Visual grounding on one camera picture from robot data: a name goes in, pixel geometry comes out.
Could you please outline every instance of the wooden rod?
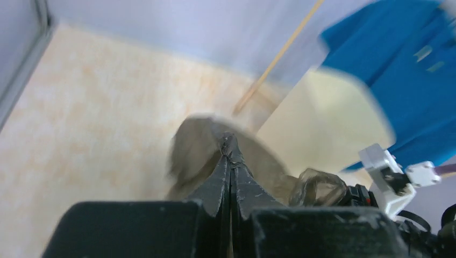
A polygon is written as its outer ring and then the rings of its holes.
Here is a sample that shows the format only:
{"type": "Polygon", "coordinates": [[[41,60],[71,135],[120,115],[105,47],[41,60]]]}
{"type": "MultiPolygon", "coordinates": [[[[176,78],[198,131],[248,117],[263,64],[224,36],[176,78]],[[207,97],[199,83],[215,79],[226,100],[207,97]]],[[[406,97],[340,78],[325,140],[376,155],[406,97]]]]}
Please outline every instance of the wooden rod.
{"type": "Polygon", "coordinates": [[[261,75],[261,77],[258,80],[256,80],[254,83],[252,83],[249,90],[237,102],[236,106],[234,106],[233,114],[238,114],[244,108],[247,101],[253,96],[253,94],[258,90],[258,88],[260,88],[260,86],[263,84],[265,79],[268,77],[270,71],[275,67],[275,65],[280,60],[280,58],[282,58],[283,54],[288,50],[288,48],[293,43],[293,41],[295,41],[296,37],[299,35],[299,33],[305,27],[307,22],[309,22],[310,18],[312,18],[312,16],[315,14],[315,12],[318,10],[318,8],[321,6],[321,4],[323,2],[324,2],[324,0],[317,0],[317,2],[315,3],[315,5],[313,5],[310,12],[301,21],[298,28],[295,29],[295,32],[293,32],[293,34],[287,40],[285,45],[283,45],[282,49],[274,57],[274,60],[269,64],[268,68],[266,68],[265,72],[261,75]]]}

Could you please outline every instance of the white plastic mount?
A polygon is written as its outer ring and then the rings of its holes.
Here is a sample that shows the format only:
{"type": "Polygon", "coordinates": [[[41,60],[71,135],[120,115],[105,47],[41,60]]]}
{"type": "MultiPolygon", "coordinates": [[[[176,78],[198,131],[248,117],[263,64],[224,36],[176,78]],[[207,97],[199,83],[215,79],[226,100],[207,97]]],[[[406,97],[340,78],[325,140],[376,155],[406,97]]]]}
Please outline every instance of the white plastic mount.
{"type": "Polygon", "coordinates": [[[373,180],[370,191],[374,194],[379,209],[392,220],[415,197],[416,187],[426,187],[438,184],[441,181],[440,176],[434,171],[432,162],[425,161],[411,165],[405,170],[411,183],[406,184],[405,188],[396,194],[385,181],[381,170],[389,167],[394,173],[404,174],[404,172],[389,151],[383,150],[378,144],[374,144],[360,151],[359,156],[364,168],[373,180]]]}

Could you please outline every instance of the beige floor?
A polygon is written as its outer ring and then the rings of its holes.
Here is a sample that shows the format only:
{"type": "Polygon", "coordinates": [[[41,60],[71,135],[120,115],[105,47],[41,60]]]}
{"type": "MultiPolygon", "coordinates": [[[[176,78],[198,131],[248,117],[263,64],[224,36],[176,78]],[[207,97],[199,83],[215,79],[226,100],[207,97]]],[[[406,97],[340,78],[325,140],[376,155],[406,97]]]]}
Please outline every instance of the beige floor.
{"type": "Polygon", "coordinates": [[[192,113],[256,131],[252,79],[61,25],[0,134],[0,257],[37,257],[82,200],[162,199],[170,139],[192,113]]]}

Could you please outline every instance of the crumpled fabric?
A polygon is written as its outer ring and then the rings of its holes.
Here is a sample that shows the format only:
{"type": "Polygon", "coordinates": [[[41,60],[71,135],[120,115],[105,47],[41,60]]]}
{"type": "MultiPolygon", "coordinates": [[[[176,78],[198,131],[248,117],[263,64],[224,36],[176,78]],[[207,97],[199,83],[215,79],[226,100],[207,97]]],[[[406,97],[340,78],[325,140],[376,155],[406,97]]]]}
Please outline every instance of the crumpled fabric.
{"type": "Polygon", "coordinates": [[[187,197],[213,172],[221,155],[230,157],[231,166],[243,166],[272,197],[288,205],[297,178],[287,174],[282,163],[254,135],[213,117],[191,116],[177,129],[170,154],[168,174],[176,179],[167,199],[187,197]],[[233,133],[236,138],[220,141],[233,133]]]}
{"type": "Polygon", "coordinates": [[[337,175],[306,169],[291,191],[290,206],[336,206],[345,197],[347,185],[337,175]]]}
{"type": "Polygon", "coordinates": [[[388,150],[404,167],[456,154],[452,19],[438,2],[382,0],[322,33],[330,49],[322,65],[370,88],[396,134],[388,150]]]}

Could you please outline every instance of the blue cloth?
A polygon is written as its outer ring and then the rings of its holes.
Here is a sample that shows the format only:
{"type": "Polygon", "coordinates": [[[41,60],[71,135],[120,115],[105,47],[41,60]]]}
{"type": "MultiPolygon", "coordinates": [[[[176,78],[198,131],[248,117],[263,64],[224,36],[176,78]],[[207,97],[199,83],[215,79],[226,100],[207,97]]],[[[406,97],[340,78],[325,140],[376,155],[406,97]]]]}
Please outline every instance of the blue cloth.
{"type": "Polygon", "coordinates": [[[438,6],[383,0],[322,33],[330,49],[323,65],[370,87],[396,134],[389,151],[403,166],[456,154],[456,42],[438,6]]]}

